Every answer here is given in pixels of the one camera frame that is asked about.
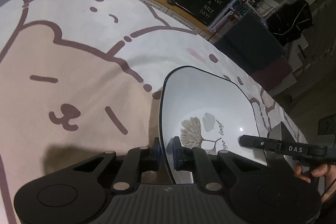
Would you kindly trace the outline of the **person right hand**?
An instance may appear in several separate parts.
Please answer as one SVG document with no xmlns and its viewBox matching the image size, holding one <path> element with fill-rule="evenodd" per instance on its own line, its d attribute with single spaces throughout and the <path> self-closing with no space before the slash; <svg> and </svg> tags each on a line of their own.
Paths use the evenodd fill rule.
<svg viewBox="0 0 336 224">
<path fill-rule="evenodd" d="M 325 186 L 329 186 L 335 180 L 335 165 L 322 164 L 308 171 L 307 174 L 304 174 L 302 166 L 297 164 L 294 169 L 294 174 L 297 178 L 301 178 L 306 182 L 311 182 L 310 176 L 315 178 L 324 177 Z"/>
</svg>

